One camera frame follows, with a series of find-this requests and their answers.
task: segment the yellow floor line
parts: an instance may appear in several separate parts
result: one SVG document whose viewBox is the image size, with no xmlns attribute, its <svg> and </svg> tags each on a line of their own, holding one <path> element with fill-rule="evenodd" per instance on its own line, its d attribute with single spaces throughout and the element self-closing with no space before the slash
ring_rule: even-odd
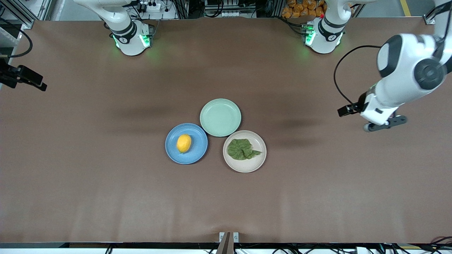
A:
<svg viewBox="0 0 452 254">
<path fill-rule="evenodd" d="M 411 13 L 408 8 L 408 4 L 406 3 L 406 0 L 400 0 L 400 4 L 402 5 L 403 13 L 405 14 L 405 17 L 410 17 Z"/>
</svg>

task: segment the yellow lemon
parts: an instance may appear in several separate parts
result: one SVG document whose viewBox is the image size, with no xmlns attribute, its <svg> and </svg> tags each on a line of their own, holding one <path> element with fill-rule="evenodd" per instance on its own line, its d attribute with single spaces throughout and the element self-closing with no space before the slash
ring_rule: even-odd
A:
<svg viewBox="0 0 452 254">
<path fill-rule="evenodd" d="M 192 138 L 190 138 L 190 135 L 188 134 L 182 134 L 177 139 L 177 150 L 179 150 L 180 153 L 185 153 L 190 149 L 190 146 L 192 145 Z"/>
</svg>

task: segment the white robotic arm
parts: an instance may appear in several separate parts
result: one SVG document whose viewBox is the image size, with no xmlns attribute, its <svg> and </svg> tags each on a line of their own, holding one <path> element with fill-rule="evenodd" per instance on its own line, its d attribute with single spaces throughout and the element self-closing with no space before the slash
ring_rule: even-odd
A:
<svg viewBox="0 0 452 254">
<path fill-rule="evenodd" d="M 313 31 L 306 37 L 305 44 L 317 53 L 327 54 L 340 43 L 344 27 L 352 15 L 348 3 L 368 4 L 377 0 L 326 0 L 328 9 L 323 18 L 308 22 Z"/>
<path fill-rule="evenodd" d="M 386 41 L 377 56 L 382 79 L 362 94 L 357 103 L 339 109 L 339 116 L 360 113 L 369 121 L 365 131 L 406 122 L 406 117 L 396 116 L 395 111 L 433 92 L 452 71 L 451 3 L 435 0 L 440 11 L 435 18 L 434 35 L 398 34 Z"/>
<path fill-rule="evenodd" d="M 150 26 L 132 20 L 122 7 L 132 0 L 74 0 L 75 3 L 94 11 L 105 21 L 113 33 L 116 46 L 126 55 L 135 56 L 151 46 Z"/>
</svg>

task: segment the blue plate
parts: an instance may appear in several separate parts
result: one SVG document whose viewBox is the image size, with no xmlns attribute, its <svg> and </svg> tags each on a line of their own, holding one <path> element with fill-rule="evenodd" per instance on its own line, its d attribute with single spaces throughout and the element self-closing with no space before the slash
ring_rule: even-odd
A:
<svg viewBox="0 0 452 254">
<path fill-rule="evenodd" d="M 182 134 L 189 134 L 192 138 L 190 149 L 181 154 L 177 150 L 177 139 Z M 183 123 L 174 127 L 166 137 L 165 150 L 168 156 L 179 164 L 191 164 L 197 162 L 207 151 L 207 135 L 204 130 L 193 123 Z"/>
</svg>

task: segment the table surface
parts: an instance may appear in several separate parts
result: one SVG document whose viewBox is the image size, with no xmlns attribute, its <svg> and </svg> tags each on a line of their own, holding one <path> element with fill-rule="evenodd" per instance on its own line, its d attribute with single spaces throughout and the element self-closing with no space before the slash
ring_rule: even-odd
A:
<svg viewBox="0 0 452 254">
<path fill-rule="evenodd" d="M 154 46 L 123 55 L 101 22 L 37 21 L 33 50 L 13 64 L 44 76 L 0 93 L 0 241 L 430 242 L 452 235 L 452 79 L 402 106 L 409 123 L 375 133 L 354 115 L 333 69 L 348 50 L 397 33 L 431 33 L 421 18 L 352 19 L 329 55 L 276 19 L 162 21 Z M 22 40 L 19 51 L 27 47 Z M 343 61 L 353 100 L 379 80 L 377 49 Z M 240 107 L 239 130 L 266 142 L 250 174 L 222 157 L 174 163 L 165 137 L 199 124 L 205 103 Z"/>
</svg>

